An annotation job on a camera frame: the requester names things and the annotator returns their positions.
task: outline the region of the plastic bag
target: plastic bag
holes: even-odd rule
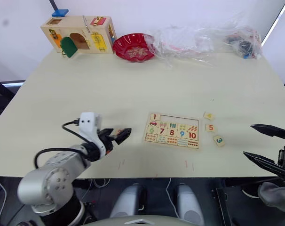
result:
[[[149,50],[159,58],[190,58],[208,63],[212,53],[236,52],[239,56],[259,58],[261,39],[257,31],[249,27],[217,29],[192,27],[166,27],[146,37]]]

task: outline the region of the red plate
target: red plate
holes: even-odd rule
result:
[[[113,50],[117,56],[131,62],[149,60],[154,54],[149,51],[144,35],[152,37],[142,33],[126,34],[114,42]]]

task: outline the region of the wooden number puzzle board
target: wooden number puzzle board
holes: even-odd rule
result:
[[[151,113],[144,140],[199,149],[199,120]]]

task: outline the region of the toy house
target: toy house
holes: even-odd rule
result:
[[[57,52],[72,45],[73,53],[113,53],[116,34],[109,16],[52,17],[41,29]]]

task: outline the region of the beige tabletop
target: beige tabletop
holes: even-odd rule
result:
[[[80,178],[271,176],[242,153],[277,160],[285,145],[250,128],[285,129],[285,88],[265,58],[219,54],[210,65],[171,63],[130,63],[105,54],[63,58],[52,51],[0,116],[0,176],[23,177],[34,169],[36,152],[80,144],[61,125],[90,111],[102,115],[102,128],[132,128],[132,134]],[[205,111],[215,115],[211,123],[224,147],[205,131]],[[200,149],[145,143],[151,112],[199,118]],[[41,156],[40,165],[53,154]]]

